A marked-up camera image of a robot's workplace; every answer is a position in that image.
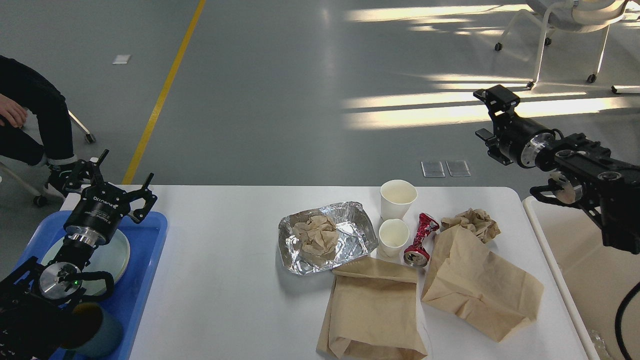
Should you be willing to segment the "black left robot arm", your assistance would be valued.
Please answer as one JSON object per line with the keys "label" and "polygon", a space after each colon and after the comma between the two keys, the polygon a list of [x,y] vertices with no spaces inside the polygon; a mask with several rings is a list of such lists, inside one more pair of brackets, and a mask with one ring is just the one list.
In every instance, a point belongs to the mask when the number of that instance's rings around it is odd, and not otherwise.
{"label": "black left robot arm", "polygon": [[95,251],[108,245],[126,217],[138,224],[157,201],[150,173],[139,189],[125,191],[104,180],[96,161],[78,160],[64,189],[80,199],[62,226],[65,235],[46,264],[25,260],[1,281],[1,358],[48,360],[58,349],[98,359],[121,344],[124,330],[101,302],[115,291],[106,270],[87,271]]}

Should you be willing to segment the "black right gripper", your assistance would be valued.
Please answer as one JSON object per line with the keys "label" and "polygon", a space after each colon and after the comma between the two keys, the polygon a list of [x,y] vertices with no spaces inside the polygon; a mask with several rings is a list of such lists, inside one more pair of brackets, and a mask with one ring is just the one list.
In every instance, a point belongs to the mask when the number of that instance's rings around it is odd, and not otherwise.
{"label": "black right gripper", "polygon": [[538,155],[555,141],[555,133],[537,121],[516,114],[515,107],[521,98],[501,84],[477,89],[473,96],[487,107],[493,118],[493,133],[485,128],[475,132],[487,146],[487,155],[503,166],[515,163],[524,169],[539,167]]}

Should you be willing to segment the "person's bare hand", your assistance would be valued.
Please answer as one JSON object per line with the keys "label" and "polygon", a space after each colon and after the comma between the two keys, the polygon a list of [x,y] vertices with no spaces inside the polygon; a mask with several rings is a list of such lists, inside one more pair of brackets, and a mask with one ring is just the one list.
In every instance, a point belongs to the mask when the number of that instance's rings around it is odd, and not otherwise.
{"label": "person's bare hand", "polygon": [[11,98],[0,94],[0,125],[21,129],[28,118],[28,113]]}

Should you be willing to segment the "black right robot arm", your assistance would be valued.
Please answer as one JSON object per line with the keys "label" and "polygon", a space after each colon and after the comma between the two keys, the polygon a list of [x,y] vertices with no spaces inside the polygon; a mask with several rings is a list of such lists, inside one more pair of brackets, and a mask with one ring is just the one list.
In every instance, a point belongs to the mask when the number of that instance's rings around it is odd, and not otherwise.
{"label": "black right robot arm", "polygon": [[537,202],[580,210],[599,228],[602,244],[639,253],[639,167],[611,157],[610,149],[583,133],[564,135],[515,111],[521,98],[503,85],[473,96],[487,108],[493,130],[475,135],[503,166],[538,168],[547,183],[530,189]]}

